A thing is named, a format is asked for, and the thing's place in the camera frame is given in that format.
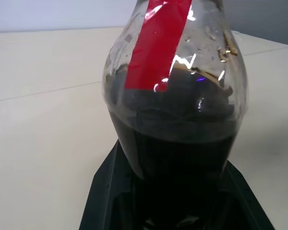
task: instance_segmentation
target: white wall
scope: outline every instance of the white wall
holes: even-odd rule
[[[288,44],[288,0],[223,0],[233,30]]]
[[[136,0],[0,0],[0,32],[123,26]]]

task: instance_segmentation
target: black stand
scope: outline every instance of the black stand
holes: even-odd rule
[[[132,213],[133,173],[117,142],[94,176],[79,230],[160,230],[137,224]],[[244,180],[230,163],[206,230],[274,230],[272,224]],[[196,227],[177,227],[197,230]]]

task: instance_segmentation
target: water droplet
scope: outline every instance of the water droplet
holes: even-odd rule
[[[228,62],[228,55],[226,53],[226,50],[220,47],[219,49],[217,49],[217,51],[219,53],[219,58],[221,62]]]

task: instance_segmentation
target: table surface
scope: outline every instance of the table surface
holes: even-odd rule
[[[0,230],[76,230],[117,135],[101,76],[121,28],[0,34]],[[250,82],[231,153],[288,230],[288,46],[235,33]]]

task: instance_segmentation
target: red tape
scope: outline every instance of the red tape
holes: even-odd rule
[[[192,0],[149,0],[128,66],[125,89],[166,90],[191,3]]]

